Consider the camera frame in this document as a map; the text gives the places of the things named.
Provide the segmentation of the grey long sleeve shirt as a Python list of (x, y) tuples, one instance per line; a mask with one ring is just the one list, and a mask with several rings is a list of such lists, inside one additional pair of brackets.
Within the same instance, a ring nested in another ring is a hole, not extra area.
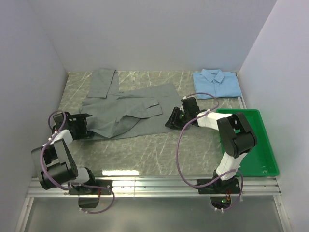
[(90, 90), (79, 112), (90, 115), (91, 140), (124, 139), (169, 132), (165, 123), (180, 105), (171, 83), (123, 92), (116, 70), (98, 69), (91, 75)]

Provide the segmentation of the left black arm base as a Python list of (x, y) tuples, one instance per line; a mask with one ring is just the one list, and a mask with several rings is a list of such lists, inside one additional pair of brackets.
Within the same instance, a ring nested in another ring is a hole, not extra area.
[[(88, 214), (99, 214), (110, 209), (115, 202), (115, 194), (112, 190), (112, 180), (96, 180), (93, 186), (87, 184), (71, 184), (68, 195), (78, 197), (78, 206), (81, 211)], [(104, 209), (92, 211), (99, 205), (102, 196), (112, 196), (111, 203)]]

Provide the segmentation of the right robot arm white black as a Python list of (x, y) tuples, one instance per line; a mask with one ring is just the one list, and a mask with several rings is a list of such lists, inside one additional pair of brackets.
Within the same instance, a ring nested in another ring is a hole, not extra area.
[(181, 107), (173, 108), (165, 127), (180, 130), (180, 136), (189, 125), (219, 132), (224, 154), (213, 179), (203, 187), (212, 184), (216, 192), (224, 193), (229, 189), (229, 181), (236, 175), (244, 157), (257, 145), (257, 137), (242, 112), (223, 114), (211, 109), (201, 110), (194, 97), (184, 98), (181, 102)]

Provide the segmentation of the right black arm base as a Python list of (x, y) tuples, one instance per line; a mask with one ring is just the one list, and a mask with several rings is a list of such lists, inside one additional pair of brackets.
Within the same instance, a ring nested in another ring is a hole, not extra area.
[(240, 199), (243, 192), (243, 179), (239, 181), (233, 177), (227, 181), (221, 179), (209, 184), (213, 179), (198, 179), (195, 189), (200, 195), (222, 195), (221, 197), (210, 197), (211, 205), (214, 210), (227, 211), (234, 207)]

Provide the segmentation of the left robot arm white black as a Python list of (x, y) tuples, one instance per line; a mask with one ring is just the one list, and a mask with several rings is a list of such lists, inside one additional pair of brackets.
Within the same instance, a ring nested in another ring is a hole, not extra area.
[(51, 136), (47, 143), (31, 151), (37, 178), (43, 189), (69, 190), (79, 185), (85, 194), (97, 190), (97, 182), (88, 168), (78, 168), (68, 145), (75, 140), (89, 138), (87, 118), (90, 114), (70, 114), (55, 111), (48, 117)]

